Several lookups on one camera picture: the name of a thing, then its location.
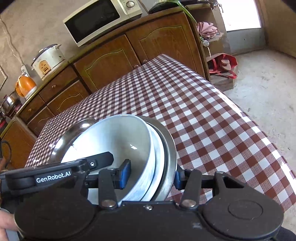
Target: rice cooker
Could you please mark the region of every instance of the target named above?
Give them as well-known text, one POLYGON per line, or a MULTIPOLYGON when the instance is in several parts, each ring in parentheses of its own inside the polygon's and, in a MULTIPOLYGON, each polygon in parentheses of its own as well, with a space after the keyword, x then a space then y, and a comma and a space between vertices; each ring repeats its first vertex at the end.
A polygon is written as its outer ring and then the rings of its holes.
POLYGON ((46 75, 56 70, 60 65, 67 61, 60 50, 61 44, 51 44, 39 50, 33 59, 31 66, 43 80, 46 75))

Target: red bag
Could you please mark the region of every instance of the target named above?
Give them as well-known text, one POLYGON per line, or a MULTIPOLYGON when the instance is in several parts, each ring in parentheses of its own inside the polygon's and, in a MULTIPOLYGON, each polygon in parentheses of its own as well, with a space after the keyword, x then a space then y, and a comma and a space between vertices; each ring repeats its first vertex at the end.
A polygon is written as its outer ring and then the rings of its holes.
POLYGON ((211 57, 207 57, 207 64, 210 74, 218 74, 230 79, 237 78, 237 75, 233 72, 233 68, 237 66, 237 60, 234 56, 226 53, 214 54, 211 57), (232 75, 222 74, 221 72, 228 72, 232 75))

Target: orange electric kettle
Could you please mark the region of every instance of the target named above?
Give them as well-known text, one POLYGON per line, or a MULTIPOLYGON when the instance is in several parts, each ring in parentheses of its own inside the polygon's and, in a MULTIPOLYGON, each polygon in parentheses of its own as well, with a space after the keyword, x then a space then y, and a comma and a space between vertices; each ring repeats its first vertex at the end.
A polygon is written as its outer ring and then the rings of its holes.
POLYGON ((28 94, 31 94, 37 88, 36 83, 31 77, 27 77, 25 74, 22 74, 16 84, 15 89, 19 96, 28 97, 28 94))

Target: black pants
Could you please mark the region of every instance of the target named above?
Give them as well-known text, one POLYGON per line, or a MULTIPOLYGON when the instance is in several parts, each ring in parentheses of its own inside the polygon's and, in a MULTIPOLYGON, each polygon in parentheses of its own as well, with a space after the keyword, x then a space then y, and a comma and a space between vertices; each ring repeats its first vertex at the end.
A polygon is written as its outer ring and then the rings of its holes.
POLYGON ((292 231, 281 227, 277 239, 278 241, 296 241, 296 235, 292 231))

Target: table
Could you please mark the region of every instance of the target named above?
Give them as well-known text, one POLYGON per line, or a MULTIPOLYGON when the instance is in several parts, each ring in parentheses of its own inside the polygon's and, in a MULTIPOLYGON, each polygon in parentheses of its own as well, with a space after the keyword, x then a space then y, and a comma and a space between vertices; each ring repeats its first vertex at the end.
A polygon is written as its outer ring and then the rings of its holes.
MULTIPOLYGON (((293 171, 266 134, 211 83, 160 55, 47 122, 26 167, 46 164, 58 139, 86 117, 143 115, 160 121, 174 138, 178 164, 213 175, 224 171, 278 202, 296 202, 293 171)), ((168 199, 180 200, 173 186, 168 199)), ((200 202, 212 197, 203 189, 200 202)))

